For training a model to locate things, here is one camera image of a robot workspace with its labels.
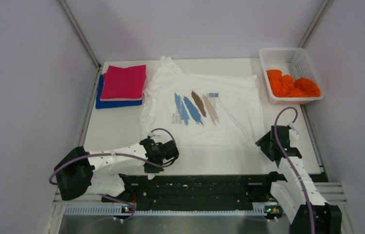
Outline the white printed t-shirt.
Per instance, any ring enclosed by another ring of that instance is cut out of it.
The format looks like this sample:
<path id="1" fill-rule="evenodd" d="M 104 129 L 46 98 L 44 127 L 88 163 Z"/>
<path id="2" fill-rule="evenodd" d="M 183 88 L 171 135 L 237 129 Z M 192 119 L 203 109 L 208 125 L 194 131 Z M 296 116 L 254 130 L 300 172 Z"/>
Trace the white printed t-shirt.
<path id="1" fill-rule="evenodd" d="M 256 75 L 186 73 L 161 57 L 144 90 L 140 132 L 168 130 L 181 148 L 256 150 L 265 133 Z"/>

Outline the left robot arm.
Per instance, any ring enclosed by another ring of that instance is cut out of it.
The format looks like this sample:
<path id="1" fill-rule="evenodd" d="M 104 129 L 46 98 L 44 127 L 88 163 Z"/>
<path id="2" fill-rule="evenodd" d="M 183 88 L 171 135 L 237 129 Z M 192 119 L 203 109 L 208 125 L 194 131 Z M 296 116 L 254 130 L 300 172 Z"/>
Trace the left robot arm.
<path id="1" fill-rule="evenodd" d="M 132 189 L 126 185 L 124 172 L 141 168 L 155 175 L 179 157 L 173 140 L 158 141 L 148 137 L 133 145 L 105 151 L 86 151 L 83 146 L 72 149 L 55 168 L 49 182 L 57 185 L 63 201 L 82 195 L 96 194 L 127 201 Z"/>

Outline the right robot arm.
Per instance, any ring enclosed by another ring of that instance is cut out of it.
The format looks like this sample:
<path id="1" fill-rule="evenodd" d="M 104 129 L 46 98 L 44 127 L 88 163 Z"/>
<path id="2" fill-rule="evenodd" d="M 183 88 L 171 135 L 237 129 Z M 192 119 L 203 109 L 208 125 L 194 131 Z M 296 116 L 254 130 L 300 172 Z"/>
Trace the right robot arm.
<path id="1" fill-rule="evenodd" d="M 289 126 L 272 126 L 256 145 L 278 171 L 269 173 L 261 188 L 268 201 L 277 200 L 287 216 L 291 234 L 339 234 L 342 212 L 319 192 L 306 171 L 300 151 L 291 147 Z"/>

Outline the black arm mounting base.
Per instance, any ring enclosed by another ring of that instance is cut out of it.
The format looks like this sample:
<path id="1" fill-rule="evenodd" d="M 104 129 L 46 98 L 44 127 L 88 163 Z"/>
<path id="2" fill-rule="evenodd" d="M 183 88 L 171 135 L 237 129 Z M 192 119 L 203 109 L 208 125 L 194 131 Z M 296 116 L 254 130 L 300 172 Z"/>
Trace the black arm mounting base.
<path id="1" fill-rule="evenodd" d="M 125 175 L 117 199 L 137 211 L 250 211 L 254 203 L 274 202 L 268 175 Z"/>

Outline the orange crumpled t-shirt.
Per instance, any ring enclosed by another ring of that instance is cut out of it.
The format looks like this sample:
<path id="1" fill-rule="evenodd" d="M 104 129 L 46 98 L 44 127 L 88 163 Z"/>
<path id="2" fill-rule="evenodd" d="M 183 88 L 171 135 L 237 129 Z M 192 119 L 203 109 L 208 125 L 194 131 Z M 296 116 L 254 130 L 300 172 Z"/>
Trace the orange crumpled t-shirt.
<path id="1" fill-rule="evenodd" d="M 267 70 L 272 93 L 278 98 L 315 98 L 321 95 L 320 88 L 307 78 L 294 80 L 290 75 L 283 75 L 280 70 Z"/>

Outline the folded magenta t-shirt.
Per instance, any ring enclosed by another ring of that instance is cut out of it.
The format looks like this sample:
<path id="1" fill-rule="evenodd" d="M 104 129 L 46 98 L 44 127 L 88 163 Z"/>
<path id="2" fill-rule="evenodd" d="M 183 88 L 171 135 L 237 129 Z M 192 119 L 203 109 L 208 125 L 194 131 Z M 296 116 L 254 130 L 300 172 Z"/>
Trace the folded magenta t-shirt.
<path id="1" fill-rule="evenodd" d="M 146 81 L 146 65 L 109 66 L 103 74 L 101 98 L 140 98 Z"/>

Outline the folded blue t-shirt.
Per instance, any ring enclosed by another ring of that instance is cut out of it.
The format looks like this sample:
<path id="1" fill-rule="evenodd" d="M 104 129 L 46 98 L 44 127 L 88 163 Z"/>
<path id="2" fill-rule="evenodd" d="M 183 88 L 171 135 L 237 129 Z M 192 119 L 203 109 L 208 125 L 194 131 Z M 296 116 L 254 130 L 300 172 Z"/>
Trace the folded blue t-shirt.
<path id="1" fill-rule="evenodd" d="M 128 106 L 139 106 L 143 104 L 143 100 L 127 100 L 127 101 L 101 101 L 101 93 L 104 85 L 103 75 L 99 75 L 96 91 L 96 109 L 110 109 Z"/>

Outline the folded pink t-shirt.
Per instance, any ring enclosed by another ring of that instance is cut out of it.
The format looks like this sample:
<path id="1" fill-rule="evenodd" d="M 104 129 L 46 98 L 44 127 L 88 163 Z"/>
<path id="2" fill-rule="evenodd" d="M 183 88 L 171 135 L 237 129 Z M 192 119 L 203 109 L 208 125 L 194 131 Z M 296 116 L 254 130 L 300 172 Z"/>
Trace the folded pink t-shirt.
<path id="1" fill-rule="evenodd" d="M 99 98 L 100 101 L 142 101 L 143 96 L 140 98 Z"/>

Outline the white plastic basket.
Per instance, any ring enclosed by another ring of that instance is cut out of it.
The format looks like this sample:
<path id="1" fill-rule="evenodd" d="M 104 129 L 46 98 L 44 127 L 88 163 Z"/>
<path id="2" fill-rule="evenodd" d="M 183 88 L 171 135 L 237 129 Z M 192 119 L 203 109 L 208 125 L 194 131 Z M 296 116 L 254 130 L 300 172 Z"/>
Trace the white plastic basket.
<path id="1" fill-rule="evenodd" d="M 269 102 L 279 104 L 306 104 L 315 100 L 322 100 L 325 96 L 324 86 L 317 73 L 307 51 L 298 47 L 271 47 L 262 48 L 259 51 L 263 69 L 266 90 Z M 278 97 L 272 91 L 269 81 L 269 70 L 278 70 L 283 76 L 290 76 L 293 80 L 306 78 L 317 85 L 319 96 L 317 97 Z"/>

